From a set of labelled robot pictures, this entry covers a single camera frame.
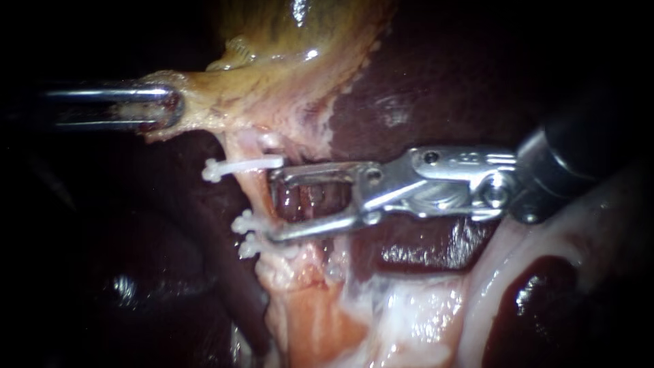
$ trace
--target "clip applier jaw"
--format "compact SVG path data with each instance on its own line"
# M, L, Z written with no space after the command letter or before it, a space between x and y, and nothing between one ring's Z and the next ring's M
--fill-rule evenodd
M385 164L334 162L276 169L270 174L271 187L349 183L352 199L340 213L284 223L267 236L275 243L329 236L378 224L393 212L496 219L516 191L515 163L513 152L505 149L429 146L409 149Z

